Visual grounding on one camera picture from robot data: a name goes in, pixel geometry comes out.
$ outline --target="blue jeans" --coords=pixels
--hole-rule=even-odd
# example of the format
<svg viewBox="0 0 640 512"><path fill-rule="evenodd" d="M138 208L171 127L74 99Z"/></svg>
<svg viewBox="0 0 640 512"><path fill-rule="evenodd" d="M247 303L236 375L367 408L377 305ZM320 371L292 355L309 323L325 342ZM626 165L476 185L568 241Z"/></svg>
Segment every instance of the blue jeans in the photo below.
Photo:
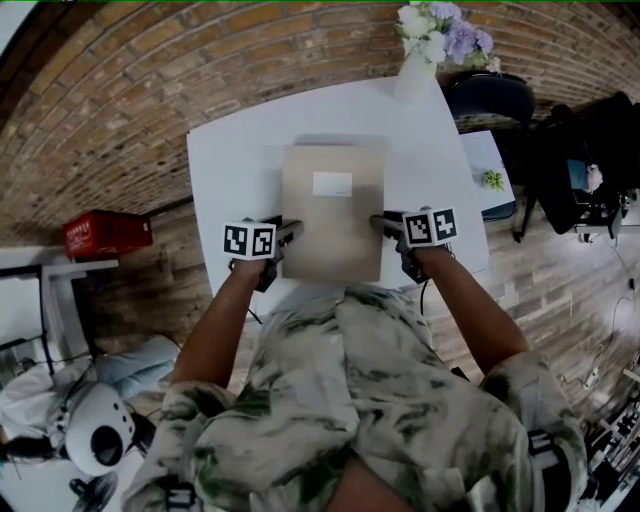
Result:
<svg viewBox="0 0 640 512"><path fill-rule="evenodd" d="M179 353L169 338L156 335L134 350L98 357L96 374L127 400L171 373Z"/></svg>

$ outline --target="white label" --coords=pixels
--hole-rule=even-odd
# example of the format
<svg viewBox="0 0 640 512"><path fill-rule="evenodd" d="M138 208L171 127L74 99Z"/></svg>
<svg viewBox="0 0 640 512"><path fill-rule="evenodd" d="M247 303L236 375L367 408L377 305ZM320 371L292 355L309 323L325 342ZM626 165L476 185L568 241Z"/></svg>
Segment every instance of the white label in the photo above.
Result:
<svg viewBox="0 0 640 512"><path fill-rule="evenodd" d="M350 172L314 172L313 195L351 197L353 175Z"/></svg>

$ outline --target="green plant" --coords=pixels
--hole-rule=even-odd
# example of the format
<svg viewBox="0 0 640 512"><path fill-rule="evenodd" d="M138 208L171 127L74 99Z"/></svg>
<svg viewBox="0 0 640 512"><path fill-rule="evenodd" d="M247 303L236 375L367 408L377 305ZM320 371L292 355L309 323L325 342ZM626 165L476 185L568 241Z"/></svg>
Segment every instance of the green plant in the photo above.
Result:
<svg viewBox="0 0 640 512"><path fill-rule="evenodd" d="M482 175L482 182L486 188L491 190L504 191L504 177L501 172L487 171Z"/></svg>

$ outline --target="vase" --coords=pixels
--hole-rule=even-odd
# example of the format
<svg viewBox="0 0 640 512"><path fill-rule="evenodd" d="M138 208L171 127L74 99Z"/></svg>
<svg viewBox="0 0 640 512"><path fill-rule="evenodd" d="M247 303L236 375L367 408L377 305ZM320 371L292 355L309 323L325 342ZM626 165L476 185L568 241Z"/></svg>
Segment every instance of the vase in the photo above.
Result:
<svg viewBox="0 0 640 512"><path fill-rule="evenodd" d="M427 89L427 84L435 76L437 67L437 64L427 62L420 53L411 52L398 73L393 89L395 99L403 103L415 100L420 91Z"/></svg>

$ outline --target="patterned shirt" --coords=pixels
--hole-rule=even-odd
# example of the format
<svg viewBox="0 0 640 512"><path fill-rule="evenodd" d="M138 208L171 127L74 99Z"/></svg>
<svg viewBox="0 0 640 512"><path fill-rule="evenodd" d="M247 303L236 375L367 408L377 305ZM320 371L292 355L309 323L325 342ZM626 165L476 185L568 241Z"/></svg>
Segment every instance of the patterned shirt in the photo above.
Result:
<svg viewBox="0 0 640 512"><path fill-rule="evenodd" d="M167 510L181 482L195 488L190 510L320 511L354 454L415 510L544 510L531 432L562 451L577 501L584 443L539 354L504 361L478 388L445 367L399 294L289 302L265 322L237 398L210 383L170 388L125 511Z"/></svg>

